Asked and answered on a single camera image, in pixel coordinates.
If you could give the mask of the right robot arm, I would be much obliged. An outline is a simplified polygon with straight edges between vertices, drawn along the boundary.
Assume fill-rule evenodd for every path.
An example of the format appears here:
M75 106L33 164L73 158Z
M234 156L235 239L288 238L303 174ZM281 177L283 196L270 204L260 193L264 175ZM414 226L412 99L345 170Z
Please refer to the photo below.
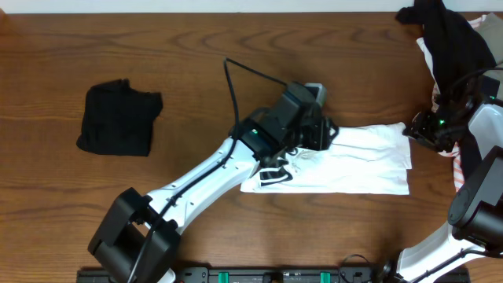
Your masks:
M465 263L502 257L502 101L482 103L468 123L482 161L453 199L447 221L383 268L381 282L434 282Z

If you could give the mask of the white shirt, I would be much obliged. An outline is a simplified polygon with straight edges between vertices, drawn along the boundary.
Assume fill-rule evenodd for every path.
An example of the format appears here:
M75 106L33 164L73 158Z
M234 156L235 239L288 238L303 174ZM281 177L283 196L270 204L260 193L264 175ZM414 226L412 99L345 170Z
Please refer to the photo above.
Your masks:
M412 168L402 122L341 127L328 149L296 148L240 185L243 193L407 195Z

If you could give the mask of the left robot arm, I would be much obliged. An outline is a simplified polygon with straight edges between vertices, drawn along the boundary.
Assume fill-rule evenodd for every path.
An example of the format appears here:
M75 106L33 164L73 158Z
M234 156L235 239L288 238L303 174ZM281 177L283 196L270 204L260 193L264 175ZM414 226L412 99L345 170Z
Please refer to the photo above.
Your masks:
M118 282L173 282L181 236L201 212L284 153L326 150L338 133L323 116L247 117L215 153L178 180L145 195L134 188L123 191L88 251Z

